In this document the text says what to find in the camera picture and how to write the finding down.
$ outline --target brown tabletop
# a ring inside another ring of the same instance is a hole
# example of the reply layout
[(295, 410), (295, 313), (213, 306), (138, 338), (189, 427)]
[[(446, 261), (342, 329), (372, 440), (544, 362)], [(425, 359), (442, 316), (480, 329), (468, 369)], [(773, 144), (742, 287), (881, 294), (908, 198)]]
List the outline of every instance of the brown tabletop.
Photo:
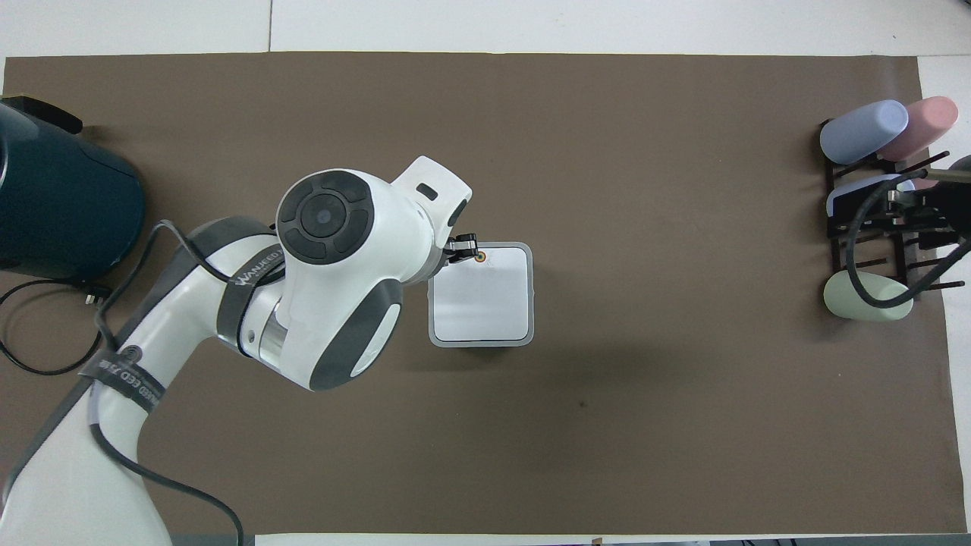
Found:
[[(475, 192), (459, 232), (532, 248), (526, 347), (434, 347), (424, 286), (380, 361), (332, 392), (204, 343), (140, 458), (248, 532), (965, 531), (940, 296), (891, 324), (821, 304), (819, 123), (920, 98), (914, 58), (11, 58), (5, 82), (132, 162), (151, 221), (271, 222), (310, 172), (392, 180), (427, 154)], [(63, 293), (4, 317), (38, 362), (91, 333)], [(0, 366), (0, 474), (73, 383)], [(150, 488), (173, 532), (228, 532)]]

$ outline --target circular button pad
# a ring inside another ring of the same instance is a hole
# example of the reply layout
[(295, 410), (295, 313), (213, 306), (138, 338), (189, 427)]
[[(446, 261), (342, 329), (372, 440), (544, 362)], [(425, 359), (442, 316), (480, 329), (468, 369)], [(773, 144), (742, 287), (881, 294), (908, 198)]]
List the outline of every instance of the circular button pad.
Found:
[(277, 232), (301, 261), (324, 265), (354, 254), (374, 225), (371, 189), (347, 171), (308, 177), (280, 204)]

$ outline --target white square container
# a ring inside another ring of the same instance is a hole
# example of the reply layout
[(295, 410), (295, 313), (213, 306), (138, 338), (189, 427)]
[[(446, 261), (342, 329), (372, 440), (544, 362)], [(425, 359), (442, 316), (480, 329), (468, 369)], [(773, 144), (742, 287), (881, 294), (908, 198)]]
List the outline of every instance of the white square container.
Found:
[(526, 345), (533, 339), (533, 253), (522, 243), (479, 243), (479, 251), (428, 281), (428, 337), (439, 347)]

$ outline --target cable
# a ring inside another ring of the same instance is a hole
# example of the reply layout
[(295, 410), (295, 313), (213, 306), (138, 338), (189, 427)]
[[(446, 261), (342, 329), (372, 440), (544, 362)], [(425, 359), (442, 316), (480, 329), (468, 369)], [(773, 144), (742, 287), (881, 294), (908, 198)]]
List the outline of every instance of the cable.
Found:
[(941, 275), (947, 272), (948, 269), (951, 269), (951, 267), (957, 263), (958, 260), (971, 252), (971, 239), (966, 239), (950, 254), (941, 259), (941, 261), (930, 271), (928, 271), (927, 274), (921, 277), (920, 280), (891, 299), (877, 299), (873, 297), (870, 295), (870, 292), (866, 291), (866, 287), (859, 280), (859, 272), (856, 270), (856, 260), (854, 258), (854, 248), (856, 246), (856, 237), (859, 235), (859, 231), (863, 227), (863, 219), (866, 217), (867, 212), (869, 212), (870, 208), (873, 207), (881, 196), (883, 196), (883, 194), (889, 191), (891, 188), (895, 188), (901, 182), (914, 178), (922, 178), (925, 176), (927, 176), (927, 171), (925, 169), (920, 169), (901, 175), (897, 178), (881, 182), (877, 188), (874, 189), (873, 192), (863, 200), (859, 208), (856, 209), (856, 214), (854, 215), (853, 220), (850, 222), (850, 230), (847, 232), (846, 248), (847, 273), (850, 276), (850, 284), (853, 285), (853, 288), (856, 290), (856, 293), (859, 295), (860, 299), (866, 302), (867, 305), (876, 307), (878, 309), (889, 309), (890, 307), (896, 307), (897, 305), (910, 301), (917, 294), (927, 290), (932, 284), (934, 284), (934, 281), (938, 280)]
[(142, 476), (143, 478), (148, 478), (149, 480), (152, 480), (154, 483), (160, 486), (167, 487), (169, 489), (172, 489), (181, 493), (185, 493), (187, 495), (192, 495), (196, 498), (199, 498), (200, 500), (205, 500), (206, 502), (212, 504), (213, 506), (221, 510), (226, 516), (229, 517), (230, 520), (232, 520), (233, 527), (236, 528), (236, 545), (243, 546), (243, 541), (244, 541), (243, 522), (240, 521), (240, 518), (239, 516), (236, 515), (236, 512), (234, 512), (233, 509), (230, 508), (225, 502), (219, 500), (218, 498), (212, 495), (209, 495), (204, 491), (195, 489), (192, 486), (186, 485), (182, 482), (178, 482), (176, 480), (173, 480), (172, 478), (166, 478), (165, 476), (157, 472), (154, 472), (152, 470), (149, 470), (148, 468), (145, 468), (144, 466), (141, 466), (137, 462), (126, 457), (122, 452), (116, 449), (116, 447), (113, 446), (110, 441), (108, 441), (108, 438), (105, 437), (105, 433), (101, 430), (101, 425), (98, 423), (98, 417), (97, 417), (98, 390), (97, 389), (99, 387), (100, 387), (100, 384), (95, 382), (91, 390), (91, 400), (89, 402), (91, 405), (88, 406), (88, 412), (90, 415), (89, 420), (92, 421), (92, 423), (88, 425), (88, 428), (90, 428), (91, 435), (94, 437), (94, 441), (98, 444), (98, 447), (101, 448), (101, 451), (104, 452), (104, 454), (108, 456), (109, 459), (117, 462), (118, 464), (124, 466), (125, 468), (131, 470), (132, 472), (138, 474), (139, 476)]
[[(29, 281), (27, 283), (17, 285), (10, 290), (7, 290), (7, 293), (0, 296), (0, 305), (3, 305), (4, 302), (6, 302), (7, 299), (10, 298), (10, 296), (14, 295), (18, 291), (26, 289), (28, 287), (33, 287), (36, 285), (64, 285), (64, 286), (74, 287), (79, 290), (86, 289), (86, 291), (89, 294), (95, 294), (95, 292), (100, 292), (100, 293), (111, 292), (110, 289), (108, 289), (107, 287), (103, 287), (101, 285), (86, 285), (84, 283), (77, 283), (77, 282), (71, 282), (71, 281), (63, 281), (63, 280), (56, 280), (56, 279), (41, 279), (38, 281)], [(82, 364), (87, 362), (87, 360), (91, 358), (91, 356), (94, 355), (94, 353), (98, 350), (98, 346), (101, 344), (101, 339), (102, 339), (102, 334), (100, 331), (98, 331), (94, 336), (94, 341), (91, 343), (91, 346), (87, 349), (87, 352), (84, 353), (83, 357), (79, 358), (78, 360), (75, 360), (74, 362), (64, 367), (53, 369), (53, 370), (43, 370), (24, 363), (22, 360), (20, 360), (20, 358), (14, 355), (14, 352), (11, 351), (9, 347), (7, 347), (7, 344), (4, 343), (2, 339), (0, 339), (0, 353), (3, 353), (3, 355), (7, 357), (10, 360), (10, 362), (13, 362), (16, 367), (22, 369), (23, 371), (27, 371), (37, 375), (45, 375), (45, 376), (61, 375), (69, 371), (75, 370), (78, 367), (80, 367)]]
[(229, 277), (223, 275), (222, 272), (215, 269), (212, 264), (206, 261), (206, 258), (202, 256), (198, 249), (195, 248), (195, 245), (188, 241), (177, 227), (167, 220), (160, 221), (152, 227), (151, 233), (149, 233), (149, 240), (145, 244), (145, 249), (142, 250), (142, 255), (139, 256), (135, 267), (133, 267), (128, 273), (128, 276), (121, 281), (118, 288), (112, 292), (110, 296), (108, 296), (108, 299), (101, 304), (101, 307), (98, 308), (98, 312), (94, 314), (94, 323), (98, 326), (98, 331), (101, 332), (101, 335), (105, 338), (105, 345), (107, 345), (108, 349), (111, 349), (112, 351), (118, 350), (118, 341), (115, 339), (115, 335), (112, 333), (111, 329), (108, 328), (108, 323), (105, 322), (105, 314), (109, 309), (112, 308), (113, 305), (115, 305), (115, 302), (118, 301), (121, 295), (128, 290), (131, 282), (135, 280), (135, 277), (137, 277), (139, 272), (142, 271), (142, 268), (145, 267), (145, 263), (149, 260), (149, 255), (151, 254), (151, 248), (155, 244), (155, 239), (158, 238), (158, 232), (163, 227), (171, 231), (176, 238), (179, 239), (179, 243), (182, 245), (185, 251), (188, 252), (196, 263), (201, 265), (202, 268), (205, 269), (210, 275), (216, 277), (224, 283), (229, 282)]

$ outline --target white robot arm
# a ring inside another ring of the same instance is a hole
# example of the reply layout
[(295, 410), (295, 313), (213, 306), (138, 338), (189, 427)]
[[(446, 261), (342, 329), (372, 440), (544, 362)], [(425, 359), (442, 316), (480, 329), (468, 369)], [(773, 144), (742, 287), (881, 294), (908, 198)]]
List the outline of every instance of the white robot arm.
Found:
[(476, 255), (475, 235), (450, 237), (471, 197), (420, 157), (391, 184), (348, 169), (303, 178), (276, 233), (239, 217), (198, 228), (196, 256), (176, 252), (8, 478), (0, 544), (171, 544), (129, 469), (195, 347), (218, 337), (311, 391), (358, 377), (394, 330), (402, 286)]

